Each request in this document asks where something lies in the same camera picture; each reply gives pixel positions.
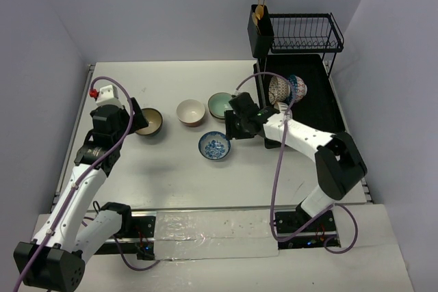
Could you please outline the white striped bowl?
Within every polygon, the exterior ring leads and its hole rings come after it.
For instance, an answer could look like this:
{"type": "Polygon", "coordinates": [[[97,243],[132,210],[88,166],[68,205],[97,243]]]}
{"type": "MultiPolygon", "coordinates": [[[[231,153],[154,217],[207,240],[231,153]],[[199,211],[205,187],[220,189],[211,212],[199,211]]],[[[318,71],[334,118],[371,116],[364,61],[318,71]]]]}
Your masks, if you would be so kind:
{"type": "Polygon", "coordinates": [[[281,113],[287,112],[288,106],[289,106],[288,104],[282,102],[276,102],[274,104],[274,108],[279,110],[281,113]]]}

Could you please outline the brown lattice pattern bowl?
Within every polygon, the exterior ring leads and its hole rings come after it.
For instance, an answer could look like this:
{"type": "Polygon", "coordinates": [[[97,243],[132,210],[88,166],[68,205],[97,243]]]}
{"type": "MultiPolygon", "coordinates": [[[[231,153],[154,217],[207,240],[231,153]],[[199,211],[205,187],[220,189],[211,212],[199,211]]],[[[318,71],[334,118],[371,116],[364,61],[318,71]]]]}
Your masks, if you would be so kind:
{"type": "Polygon", "coordinates": [[[272,77],[268,86],[268,99],[271,105],[285,101],[290,95],[290,86],[282,78],[272,77]]]}

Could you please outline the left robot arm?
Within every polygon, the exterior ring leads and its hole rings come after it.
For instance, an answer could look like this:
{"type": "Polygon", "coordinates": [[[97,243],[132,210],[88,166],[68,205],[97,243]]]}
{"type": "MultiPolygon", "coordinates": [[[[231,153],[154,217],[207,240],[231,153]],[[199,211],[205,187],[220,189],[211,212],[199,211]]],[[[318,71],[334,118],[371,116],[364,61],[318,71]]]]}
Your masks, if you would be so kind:
{"type": "Polygon", "coordinates": [[[30,242],[20,242],[13,257],[20,276],[16,283],[51,291],[75,291],[91,256],[112,235],[133,230],[131,208],[108,202],[97,218],[79,227],[95,194],[120,158],[124,139],[148,125],[135,98],[125,108],[117,97],[96,98],[92,129],[77,151],[70,176],[52,214],[30,242]]]}

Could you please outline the blue geometric pattern bowl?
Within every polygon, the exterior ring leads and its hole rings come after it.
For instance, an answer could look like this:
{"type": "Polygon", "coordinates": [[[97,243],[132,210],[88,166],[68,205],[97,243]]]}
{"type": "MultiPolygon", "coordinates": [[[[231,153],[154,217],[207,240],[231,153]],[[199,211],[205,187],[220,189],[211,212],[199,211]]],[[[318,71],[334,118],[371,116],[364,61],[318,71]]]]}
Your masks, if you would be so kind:
{"type": "Polygon", "coordinates": [[[288,80],[293,85],[293,88],[290,89],[290,93],[286,99],[286,103],[291,103],[291,101],[297,103],[307,95],[307,85],[302,80],[302,78],[296,75],[290,75],[288,77],[288,80]]]}

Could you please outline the blue floral bowl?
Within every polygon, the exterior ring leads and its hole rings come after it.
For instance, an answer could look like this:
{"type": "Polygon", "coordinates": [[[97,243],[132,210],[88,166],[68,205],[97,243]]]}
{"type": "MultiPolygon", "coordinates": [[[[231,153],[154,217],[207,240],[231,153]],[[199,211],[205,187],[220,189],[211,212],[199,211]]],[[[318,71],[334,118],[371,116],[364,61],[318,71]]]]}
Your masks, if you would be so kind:
{"type": "Polygon", "coordinates": [[[229,139],[219,131],[207,132],[198,141],[198,151],[208,160],[222,160],[229,154],[230,150],[229,139]]]}

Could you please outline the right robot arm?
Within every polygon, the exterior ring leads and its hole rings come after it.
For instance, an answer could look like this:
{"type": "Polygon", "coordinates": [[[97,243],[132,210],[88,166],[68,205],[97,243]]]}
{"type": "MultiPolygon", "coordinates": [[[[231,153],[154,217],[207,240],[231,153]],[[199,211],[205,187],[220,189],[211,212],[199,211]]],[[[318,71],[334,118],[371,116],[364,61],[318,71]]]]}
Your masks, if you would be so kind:
{"type": "Polygon", "coordinates": [[[328,133],[295,121],[288,106],[259,108],[247,92],[233,96],[224,113],[226,136],[248,139],[259,135],[277,141],[315,163],[317,187],[297,206],[301,229],[312,231],[321,222],[320,212],[343,199],[368,173],[367,166],[347,132],[328,133]]]}

